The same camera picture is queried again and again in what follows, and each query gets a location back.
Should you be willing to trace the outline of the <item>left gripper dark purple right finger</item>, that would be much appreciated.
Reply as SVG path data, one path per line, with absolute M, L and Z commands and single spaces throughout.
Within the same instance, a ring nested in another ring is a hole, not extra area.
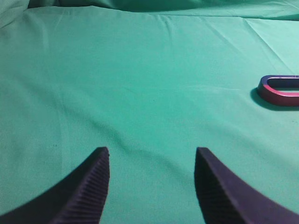
M 194 185 L 207 224 L 297 224 L 299 215 L 248 185 L 208 148 L 198 147 Z

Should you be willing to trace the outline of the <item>left gripper dark purple left finger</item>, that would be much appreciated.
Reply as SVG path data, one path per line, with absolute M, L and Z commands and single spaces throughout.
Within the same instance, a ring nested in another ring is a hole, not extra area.
M 109 187 L 109 151 L 96 148 L 50 189 L 0 216 L 2 224 L 98 224 Z

